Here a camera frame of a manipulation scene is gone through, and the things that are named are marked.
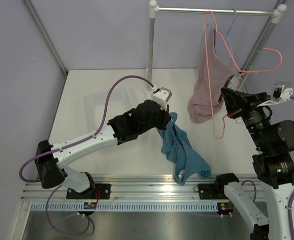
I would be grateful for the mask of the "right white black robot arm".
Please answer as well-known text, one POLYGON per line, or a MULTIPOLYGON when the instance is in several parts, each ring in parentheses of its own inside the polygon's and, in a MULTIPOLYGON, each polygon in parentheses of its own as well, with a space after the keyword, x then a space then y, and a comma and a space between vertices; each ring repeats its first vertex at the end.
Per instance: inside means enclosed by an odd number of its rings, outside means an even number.
POLYGON ((294 240, 294 121, 270 123, 272 105, 293 99, 288 84, 277 83, 272 95, 248 94, 224 87, 227 116, 241 118, 257 150, 253 168, 267 206, 263 214, 233 173, 218 175, 213 183, 194 188, 201 200, 217 200, 218 213, 231 215, 237 209, 250 230, 252 240, 294 240))

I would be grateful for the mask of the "pink wire hanger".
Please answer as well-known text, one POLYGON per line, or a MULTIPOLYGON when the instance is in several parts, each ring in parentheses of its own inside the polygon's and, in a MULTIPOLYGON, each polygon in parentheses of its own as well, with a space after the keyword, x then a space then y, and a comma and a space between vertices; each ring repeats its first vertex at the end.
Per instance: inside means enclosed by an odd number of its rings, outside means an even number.
MULTIPOLYGON (((217 22, 215 19, 215 16, 212 11, 207 11, 206 14, 210 14, 212 16, 212 19, 214 21, 214 31, 218 35, 220 35, 228 53, 229 56, 231 57, 231 60, 233 62, 232 65, 225 65, 224 63, 219 62, 218 64, 215 64, 214 62, 217 61, 217 57, 215 56, 215 53, 213 52, 213 43, 209 43, 209 39, 205 37, 205 63, 206 67, 205 69, 207 70, 207 73, 204 74, 206 79, 204 79, 204 82, 207 83, 208 85, 208 90, 209 90, 209 102, 210 102, 210 109, 211 109, 211 118, 212 118, 212 126, 213 126, 213 134, 217 139, 222 139, 224 136, 225 132, 225 117, 222 117, 222 122, 223 122, 223 128, 222 128, 222 134, 220 136, 217 135, 216 132, 216 125, 215 125, 215 120, 214 120, 214 115, 220 111, 220 106, 218 108, 215 108, 213 105, 214 103, 218 102, 220 97, 218 96, 218 88, 224 86, 224 83, 222 82, 225 80, 226 82, 228 81, 227 79, 232 76, 236 71, 240 71, 230 48, 228 47, 225 38, 221 32, 217 30, 217 22)), ((281 53, 273 48, 264 48, 265 51, 269 52, 274 52, 277 53, 279 56, 279 63, 278 65, 273 68, 273 69, 267 69, 267 70, 254 70, 253 73, 249 74, 257 74, 257 73, 269 73, 269 72, 274 72, 276 71, 280 65, 282 64, 282 55, 281 53)), ((239 74, 237 77, 237 81, 240 81, 240 78, 242 76, 239 74)))

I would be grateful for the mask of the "blue tank top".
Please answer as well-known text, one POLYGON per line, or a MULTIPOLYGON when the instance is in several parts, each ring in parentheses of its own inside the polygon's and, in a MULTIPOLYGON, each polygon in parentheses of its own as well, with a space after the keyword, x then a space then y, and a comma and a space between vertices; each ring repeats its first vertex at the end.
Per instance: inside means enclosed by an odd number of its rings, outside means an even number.
POLYGON ((173 172, 175 181, 184 185, 194 174, 198 174, 203 179, 210 177, 209 164, 193 149, 187 133, 176 125, 178 114, 171 112, 170 116, 171 120, 166 129, 157 131, 163 140, 161 152, 165 154, 168 161, 175 164, 173 172))

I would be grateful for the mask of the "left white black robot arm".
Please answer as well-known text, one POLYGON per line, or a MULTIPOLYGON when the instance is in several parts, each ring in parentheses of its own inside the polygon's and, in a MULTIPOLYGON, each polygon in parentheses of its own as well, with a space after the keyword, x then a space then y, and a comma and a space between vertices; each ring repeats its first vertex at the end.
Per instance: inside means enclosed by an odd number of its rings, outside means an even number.
POLYGON ((161 107, 153 100, 145 100, 136 108, 109 120, 98 132, 65 143, 40 142, 35 165, 42 188, 64 186, 71 191, 72 199, 95 198, 97 187, 91 175, 69 165, 99 150, 136 140, 152 128, 165 130, 170 121, 168 106, 161 107))

